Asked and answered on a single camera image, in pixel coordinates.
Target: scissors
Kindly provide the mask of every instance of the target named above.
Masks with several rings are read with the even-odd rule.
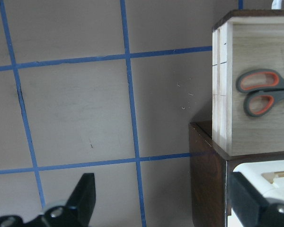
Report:
[[[284,99],[284,79],[275,70],[259,69],[246,72],[236,82],[239,92],[248,93],[244,100],[244,111],[252,117],[268,113]]]

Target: white device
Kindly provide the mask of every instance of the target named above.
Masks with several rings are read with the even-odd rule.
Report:
[[[274,0],[271,5],[271,9],[281,9],[282,8],[282,0]]]
[[[234,172],[241,172],[263,197],[284,201],[284,160],[243,163]],[[228,227],[243,227],[233,210]]]

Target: light wooden box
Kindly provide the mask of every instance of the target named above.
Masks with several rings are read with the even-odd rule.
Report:
[[[236,90],[256,69],[284,78],[284,10],[234,10],[213,28],[213,140],[231,156],[284,151],[284,100],[250,117]]]

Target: wooden shelf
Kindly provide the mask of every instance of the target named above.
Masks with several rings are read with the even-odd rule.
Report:
[[[284,151],[229,156],[211,138],[212,122],[189,125],[192,211],[195,227],[225,227],[231,213],[228,174],[247,162],[284,160]]]

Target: blue painter's tape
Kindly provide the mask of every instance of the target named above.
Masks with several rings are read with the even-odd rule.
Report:
[[[238,9],[244,9],[244,0],[238,0]]]
[[[7,70],[12,70],[12,66],[11,65],[0,66],[0,71],[7,71]]]
[[[56,166],[39,166],[37,168],[19,168],[19,169],[4,169],[0,170],[0,174],[15,174],[15,173],[25,173],[25,172],[34,172],[36,169],[38,171],[46,170],[57,170],[57,169],[71,169],[71,168],[81,168],[81,167],[90,167],[90,166],[105,166],[105,165],[115,165],[115,164],[125,164],[125,163],[134,163],[137,161],[156,161],[169,158],[182,158],[190,157],[204,154],[204,152],[194,153],[183,153],[183,154],[172,154],[172,155],[161,155],[161,156],[151,156],[151,157],[140,157],[140,158],[126,158],[126,159],[117,159],[117,160],[108,160],[108,161],[98,161],[98,162],[86,162],[86,163],[76,163],[76,164],[65,164],[65,165],[56,165]]]
[[[41,66],[49,66],[49,65],[60,65],[60,64],[72,64],[72,63],[84,63],[84,62],[93,62],[93,61],[110,61],[110,60],[118,60],[125,59],[125,54],[115,54],[108,55],[102,57],[86,57],[86,58],[72,58],[72,59],[61,59],[61,60],[53,60],[53,61],[34,61],[27,63],[18,63],[17,68],[31,68],[31,67],[41,67]]]
[[[57,166],[41,166],[41,167],[38,167],[38,169],[40,171],[55,170],[55,169],[70,169],[70,168],[81,168],[81,167],[90,167],[90,166],[105,166],[105,165],[113,165],[113,164],[132,163],[135,161],[136,161],[136,158],[127,158],[127,159],[86,162],[86,163],[66,164],[66,165],[57,165]]]
[[[182,154],[173,154],[173,155],[161,155],[161,156],[152,156],[152,157],[141,157],[140,161],[157,161],[157,160],[164,160],[170,158],[181,158],[181,157],[191,157],[190,153],[182,153]]]
[[[17,174],[17,173],[26,173],[33,172],[34,168],[20,168],[20,169],[3,169],[0,170],[0,174]]]
[[[144,195],[143,195],[143,182],[142,182],[141,162],[140,161],[136,161],[136,170],[137,170],[137,180],[138,180],[138,192],[139,192],[141,222],[142,222],[142,227],[146,227]]]
[[[127,70],[127,80],[129,85],[129,102],[131,109],[132,117],[132,127],[133,127],[133,144],[137,169],[137,182],[138,182],[138,192],[139,192],[139,202],[140,202],[140,214],[142,227],[146,227],[146,218],[145,218],[145,209],[144,209],[144,197],[143,197],[143,187],[142,187],[142,175],[141,175],[141,163],[139,161],[139,142],[138,142],[138,132],[137,132],[137,122],[136,122],[136,113],[134,106],[134,96],[133,96],[133,77],[132,77],[132,65],[131,65],[131,55],[130,55],[130,46],[128,38],[128,27],[127,27],[127,17],[126,17],[126,7],[125,0],[120,0],[121,7],[121,17],[122,17],[122,27],[123,27],[123,38],[124,38],[124,50],[126,55],[126,70]]]
[[[200,47],[191,47],[191,48],[185,48],[185,49],[174,49],[174,50],[166,50],[166,51],[131,53],[131,58],[144,58],[144,57],[154,57],[154,56],[173,55],[173,54],[206,52],[206,51],[212,51],[212,50],[213,50],[212,46],[200,46]]]
[[[41,202],[42,207],[44,207],[45,206],[44,194],[43,194],[40,175],[39,175],[39,172],[38,172],[38,169],[37,169],[37,167],[38,167],[37,166],[37,160],[36,160],[35,151],[34,151],[34,147],[33,147],[33,141],[32,141],[32,138],[31,138],[31,133],[30,133],[29,125],[28,125],[24,100],[23,100],[23,97],[22,97],[20,77],[19,77],[19,73],[18,73],[18,69],[17,69],[15,53],[14,53],[14,49],[13,49],[13,45],[12,45],[12,41],[11,41],[11,37],[10,37],[9,24],[8,24],[8,19],[7,19],[5,5],[4,5],[3,0],[0,0],[0,12],[1,12],[1,18],[2,18],[2,23],[3,23],[6,43],[8,45],[8,50],[9,50],[11,67],[13,69],[14,77],[15,77],[15,81],[16,81],[17,93],[18,93],[19,103],[20,103],[20,107],[21,107],[23,124],[24,124],[24,128],[25,128],[26,136],[27,136],[28,147],[29,147],[29,151],[30,151],[30,155],[31,155],[31,159],[32,159],[33,169],[34,169],[34,172],[35,172],[37,187],[38,187],[38,190],[39,190],[40,202]]]

